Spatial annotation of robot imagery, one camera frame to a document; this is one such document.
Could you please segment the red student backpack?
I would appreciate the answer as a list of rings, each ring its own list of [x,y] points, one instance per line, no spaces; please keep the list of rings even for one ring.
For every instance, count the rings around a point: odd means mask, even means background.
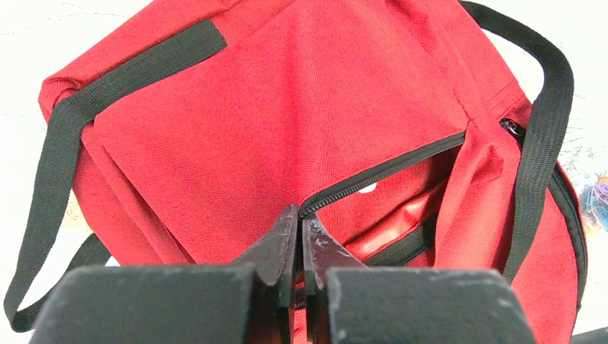
[[[44,81],[6,316],[34,333],[82,267],[229,264],[293,205],[291,343],[310,216],[367,267],[494,270],[533,343],[569,343],[573,92],[557,47],[470,1],[153,1]]]

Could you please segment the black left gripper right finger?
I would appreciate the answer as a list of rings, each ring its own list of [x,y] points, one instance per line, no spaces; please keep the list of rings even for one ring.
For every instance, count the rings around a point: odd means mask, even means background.
[[[494,270],[367,267],[317,216],[302,221],[313,343],[533,343],[514,291]]]

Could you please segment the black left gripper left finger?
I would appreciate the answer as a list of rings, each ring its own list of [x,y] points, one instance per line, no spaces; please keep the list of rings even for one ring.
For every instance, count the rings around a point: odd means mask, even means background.
[[[51,294],[33,343],[291,343],[298,210],[229,264],[82,267]]]

